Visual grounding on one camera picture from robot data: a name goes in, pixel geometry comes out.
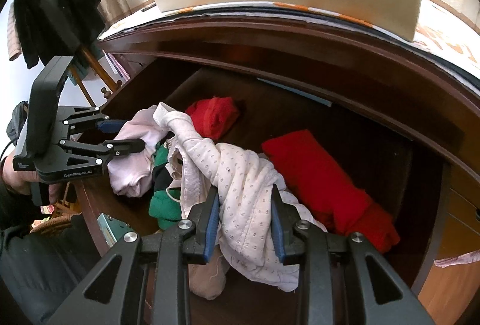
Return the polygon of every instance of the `red clothing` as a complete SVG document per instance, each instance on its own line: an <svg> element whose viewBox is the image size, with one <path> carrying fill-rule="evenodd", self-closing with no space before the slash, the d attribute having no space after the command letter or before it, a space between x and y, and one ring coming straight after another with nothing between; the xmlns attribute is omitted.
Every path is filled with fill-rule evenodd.
<svg viewBox="0 0 480 325"><path fill-rule="evenodd" d="M380 252L398 243L392 217L353 185L308 130L268 140L262 150L287 187L329 231L359 231Z"/></svg>
<svg viewBox="0 0 480 325"><path fill-rule="evenodd" d="M214 141L223 136L240 115L231 97L199 100L185 112L190 115L195 130Z"/></svg>

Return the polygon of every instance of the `screw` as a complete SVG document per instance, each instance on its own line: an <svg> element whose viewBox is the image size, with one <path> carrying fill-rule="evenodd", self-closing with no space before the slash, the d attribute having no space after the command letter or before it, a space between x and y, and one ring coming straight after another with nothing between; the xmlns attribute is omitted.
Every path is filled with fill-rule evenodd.
<svg viewBox="0 0 480 325"><path fill-rule="evenodd" d="M303 231L307 230L310 227L310 222L301 219L300 221L297 221L295 226Z"/></svg>
<svg viewBox="0 0 480 325"><path fill-rule="evenodd" d="M128 243L134 243L138 238L138 234L135 233L134 231L129 231L128 233L125 233L123 236L123 239L128 242Z"/></svg>
<svg viewBox="0 0 480 325"><path fill-rule="evenodd" d="M180 229L190 229L192 227L194 223L191 222L189 219L182 219L179 223L178 223L178 227Z"/></svg>
<svg viewBox="0 0 480 325"><path fill-rule="evenodd" d="M359 233L359 232L355 232L355 233L352 233L350 238L352 239L352 241L356 242L356 243L361 243L363 242L363 234Z"/></svg>

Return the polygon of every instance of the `wicker basket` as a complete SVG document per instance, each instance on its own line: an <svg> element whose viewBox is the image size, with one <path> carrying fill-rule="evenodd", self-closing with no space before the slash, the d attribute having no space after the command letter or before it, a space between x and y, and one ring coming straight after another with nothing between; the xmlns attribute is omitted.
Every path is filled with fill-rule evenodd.
<svg viewBox="0 0 480 325"><path fill-rule="evenodd" d="M48 236L56 236L65 228L71 226L70 220L74 214L64 214L48 221L42 222L37 227L33 228L30 233L46 234Z"/></svg>

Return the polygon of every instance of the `red fabric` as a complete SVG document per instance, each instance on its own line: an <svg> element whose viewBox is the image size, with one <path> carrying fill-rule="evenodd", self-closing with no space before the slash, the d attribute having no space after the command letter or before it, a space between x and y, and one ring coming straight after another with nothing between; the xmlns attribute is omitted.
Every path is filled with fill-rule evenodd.
<svg viewBox="0 0 480 325"><path fill-rule="evenodd" d="M199 100L185 112L190 115L195 130L214 141L223 136L240 115L231 97Z"/></svg>
<svg viewBox="0 0 480 325"><path fill-rule="evenodd" d="M262 150L288 188L329 231L359 231L381 252L398 243L392 217L353 185L308 130L268 140Z"/></svg>

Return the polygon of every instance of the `teal cloth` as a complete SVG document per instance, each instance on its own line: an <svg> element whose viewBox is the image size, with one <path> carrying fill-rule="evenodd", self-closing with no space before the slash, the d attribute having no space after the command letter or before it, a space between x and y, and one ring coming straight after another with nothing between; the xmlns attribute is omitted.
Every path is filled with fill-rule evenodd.
<svg viewBox="0 0 480 325"><path fill-rule="evenodd" d="M154 167L165 165L168 162L168 154L169 151L163 144L157 144L157 151L154 156ZM173 198L180 199L180 188L170 188L169 192ZM158 227L162 230L168 229L182 219L180 203L170 198L166 190L156 190L154 192L150 201L148 214L157 219Z"/></svg>

